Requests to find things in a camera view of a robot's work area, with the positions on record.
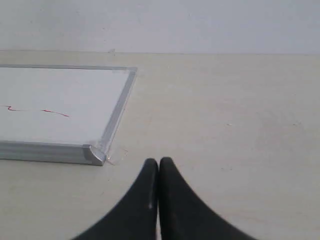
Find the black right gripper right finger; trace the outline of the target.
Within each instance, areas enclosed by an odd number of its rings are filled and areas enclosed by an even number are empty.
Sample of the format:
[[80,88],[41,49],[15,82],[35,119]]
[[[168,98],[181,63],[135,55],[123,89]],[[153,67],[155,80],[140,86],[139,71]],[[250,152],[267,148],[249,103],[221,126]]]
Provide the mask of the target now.
[[159,164],[159,220],[163,240],[251,240],[209,208],[170,157]]

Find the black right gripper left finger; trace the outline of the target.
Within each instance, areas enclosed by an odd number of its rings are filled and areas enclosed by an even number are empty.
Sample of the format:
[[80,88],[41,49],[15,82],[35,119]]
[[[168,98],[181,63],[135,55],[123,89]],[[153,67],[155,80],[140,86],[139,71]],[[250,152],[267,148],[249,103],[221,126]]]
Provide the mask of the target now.
[[76,240],[155,240],[157,238],[158,173],[148,158],[121,200]]

